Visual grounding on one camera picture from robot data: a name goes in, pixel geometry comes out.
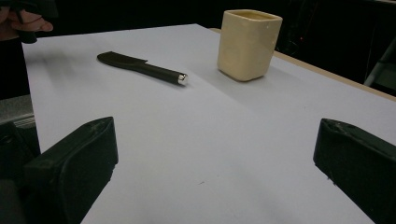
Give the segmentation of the white paper table sheet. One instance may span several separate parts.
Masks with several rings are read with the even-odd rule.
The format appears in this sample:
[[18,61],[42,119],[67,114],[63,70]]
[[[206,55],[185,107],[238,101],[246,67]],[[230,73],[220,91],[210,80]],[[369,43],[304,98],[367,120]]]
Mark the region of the white paper table sheet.
[[[373,224],[313,162],[322,119],[396,145],[396,103],[288,100],[205,79],[219,35],[196,24],[46,37],[24,47],[39,143],[115,121],[119,164],[83,224]],[[113,67],[114,51],[188,75]]]

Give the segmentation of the grey metal bar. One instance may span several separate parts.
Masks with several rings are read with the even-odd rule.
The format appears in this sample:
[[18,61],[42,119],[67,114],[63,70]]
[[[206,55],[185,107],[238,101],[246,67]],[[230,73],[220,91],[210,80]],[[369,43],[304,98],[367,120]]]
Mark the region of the grey metal bar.
[[365,79],[364,85],[396,91],[396,36]]

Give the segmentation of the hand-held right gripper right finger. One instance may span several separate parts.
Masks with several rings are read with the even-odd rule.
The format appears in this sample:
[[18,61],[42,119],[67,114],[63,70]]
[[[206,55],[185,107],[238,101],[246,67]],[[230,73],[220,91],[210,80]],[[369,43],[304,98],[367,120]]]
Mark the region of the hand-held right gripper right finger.
[[354,125],[322,119],[313,161],[375,224],[396,224],[396,146]]

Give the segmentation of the wooden table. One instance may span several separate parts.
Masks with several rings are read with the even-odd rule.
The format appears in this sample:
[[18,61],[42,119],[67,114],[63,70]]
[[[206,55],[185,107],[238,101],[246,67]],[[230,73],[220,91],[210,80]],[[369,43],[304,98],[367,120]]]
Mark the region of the wooden table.
[[297,101],[319,98],[324,101],[336,98],[363,101],[374,97],[396,103],[395,96],[363,86],[277,51],[274,52],[269,70],[264,77],[248,82],[237,81],[220,72],[216,67],[218,47],[214,47],[214,50],[213,64],[210,66],[210,70],[205,72],[205,79],[216,86],[254,87],[268,96],[277,95]]

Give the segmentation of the beige square ceramic cup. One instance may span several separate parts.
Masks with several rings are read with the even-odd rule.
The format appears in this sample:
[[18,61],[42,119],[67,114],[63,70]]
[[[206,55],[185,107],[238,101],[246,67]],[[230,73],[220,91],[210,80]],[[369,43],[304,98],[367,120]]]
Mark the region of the beige square ceramic cup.
[[263,77],[272,60],[283,19],[253,9],[223,13],[218,69],[228,77],[247,82]]

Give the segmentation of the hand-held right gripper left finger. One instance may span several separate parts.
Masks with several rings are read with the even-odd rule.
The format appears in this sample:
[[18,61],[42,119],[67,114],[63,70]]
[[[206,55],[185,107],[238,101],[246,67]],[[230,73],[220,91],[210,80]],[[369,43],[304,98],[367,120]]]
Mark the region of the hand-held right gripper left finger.
[[28,224],[80,224],[118,163],[114,119],[85,123],[24,165]]

